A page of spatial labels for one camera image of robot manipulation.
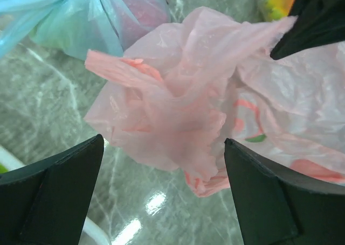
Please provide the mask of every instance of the gray marble table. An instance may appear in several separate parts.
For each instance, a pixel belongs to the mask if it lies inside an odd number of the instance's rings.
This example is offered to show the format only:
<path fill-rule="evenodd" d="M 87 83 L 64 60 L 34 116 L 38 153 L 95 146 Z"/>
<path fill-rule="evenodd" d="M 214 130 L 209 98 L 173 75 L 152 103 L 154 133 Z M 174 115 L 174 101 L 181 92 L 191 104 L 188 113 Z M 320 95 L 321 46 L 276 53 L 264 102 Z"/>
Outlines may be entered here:
<path fill-rule="evenodd" d="M 199 6 L 257 22 L 256 0 L 169 0 L 177 22 Z M 0 29 L 6 18 L 0 19 Z M 95 135 L 84 121 L 105 80 L 82 61 L 28 40 L 0 60 L 0 144 L 26 164 Z M 88 216 L 112 245 L 243 244 L 230 190 L 197 198 L 181 171 L 162 172 L 105 146 Z M 86 235 L 80 244 L 94 245 Z"/>

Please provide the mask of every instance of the black object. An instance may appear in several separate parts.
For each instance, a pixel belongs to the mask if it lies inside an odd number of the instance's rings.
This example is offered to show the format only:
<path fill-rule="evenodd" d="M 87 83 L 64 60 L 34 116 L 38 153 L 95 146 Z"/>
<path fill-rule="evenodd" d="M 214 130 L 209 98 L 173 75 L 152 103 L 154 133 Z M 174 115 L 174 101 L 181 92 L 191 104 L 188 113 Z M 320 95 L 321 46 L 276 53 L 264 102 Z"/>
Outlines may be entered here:
<path fill-rule="evenodd" d="M 0 174 L 1 245 L 77 245 L 104 150 L 97 135 Z"/>
<path fill-rule="evenodd" d="M 295 0 L 289 15 L 299 17 L 272 50 L 274 60 L 345 40 L 345 0 Z"/>
<path fill-rule="evenodd" d="M 225 162 L 245 245 L 345 244 L 345 187 L 295 172 L 230 139 Z"/>

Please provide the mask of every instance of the pink plastic bag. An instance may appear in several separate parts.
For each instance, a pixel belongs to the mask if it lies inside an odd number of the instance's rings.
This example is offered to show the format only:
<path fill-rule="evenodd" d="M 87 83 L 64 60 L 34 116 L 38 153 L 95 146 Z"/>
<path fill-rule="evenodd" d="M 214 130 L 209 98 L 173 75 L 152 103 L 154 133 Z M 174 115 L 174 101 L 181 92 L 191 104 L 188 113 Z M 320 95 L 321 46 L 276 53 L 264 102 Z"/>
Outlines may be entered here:
<path fill-rule="evenodd" d="M 302 159 L 345 173 L 342 44 L 273 61 L 294 20 L 240 24 L 199 8 L 124 58 L 89 51 L 86 68 L 109 82 L 85 120 L 139 163 L 181 168 L 200 197 L 229 187 L 227 137 L 286 166 Z"/>

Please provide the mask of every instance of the orange and yellow package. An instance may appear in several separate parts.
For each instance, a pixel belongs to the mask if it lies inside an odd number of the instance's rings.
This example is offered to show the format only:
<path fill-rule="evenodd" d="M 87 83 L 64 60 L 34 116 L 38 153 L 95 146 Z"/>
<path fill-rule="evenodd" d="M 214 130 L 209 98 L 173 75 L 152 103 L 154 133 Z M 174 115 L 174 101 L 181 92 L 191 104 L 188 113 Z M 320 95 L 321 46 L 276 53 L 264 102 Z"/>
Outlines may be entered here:
<path fill-rule="evenodd" d="M 289 14 L 295 0 L 259 0 L 259 8 L 266 21 L 280 20 Z"/>

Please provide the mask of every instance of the bright green object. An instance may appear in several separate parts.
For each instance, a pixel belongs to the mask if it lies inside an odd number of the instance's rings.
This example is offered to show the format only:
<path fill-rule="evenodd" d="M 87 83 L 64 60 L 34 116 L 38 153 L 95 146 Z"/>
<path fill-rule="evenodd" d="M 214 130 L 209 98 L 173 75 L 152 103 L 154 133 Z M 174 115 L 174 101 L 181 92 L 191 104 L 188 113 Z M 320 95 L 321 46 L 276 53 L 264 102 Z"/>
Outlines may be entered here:
<path fill-rule="evenodd" d="M 2 164 L 0 164 L 0 174 L 5 172 L 8 172 L 8 170 Z"/>
<path fill-rule="evenodd" d="M 265 139 L 266 139 L 266 135 L 262 134 L 262 135 L 259 135 L 259 136 L 256 136 L 256 137 L 247 138 L 246 141 L 247 142 L 251 142 L 251 143 L 260 143 L 260 142 L 262 142 Z"/>

